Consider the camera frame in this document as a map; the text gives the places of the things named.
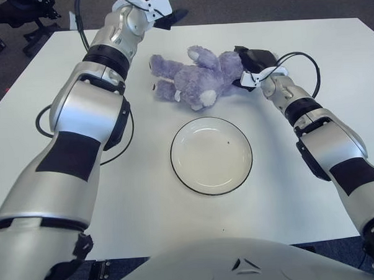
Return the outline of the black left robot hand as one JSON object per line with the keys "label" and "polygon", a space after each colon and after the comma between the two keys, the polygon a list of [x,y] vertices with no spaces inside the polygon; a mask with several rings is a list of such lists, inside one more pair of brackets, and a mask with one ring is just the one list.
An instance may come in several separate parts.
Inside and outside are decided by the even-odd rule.
{"label": "black left robot hand", "polygon": [[172,12],[172,14],[166,15],[165,17],[156,20],[153,24],[153,27],[159,28],[161,30],[170,30],[173,25],[186,17],[188,13],[189,11],[187,9],[177,9]]}

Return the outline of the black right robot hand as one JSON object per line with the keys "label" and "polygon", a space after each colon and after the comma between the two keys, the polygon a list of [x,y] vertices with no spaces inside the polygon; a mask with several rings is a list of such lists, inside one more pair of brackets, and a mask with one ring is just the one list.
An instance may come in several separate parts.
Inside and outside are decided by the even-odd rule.
{"label": "black right robot hand", "polygon": [[247,49],[235,46],[234,51],[239,55],[244,68],[244,75],[233,81],[235,87],[246,89],[248,92],[260,86],[262,71],[275,67],[277,60],[268,50]]}

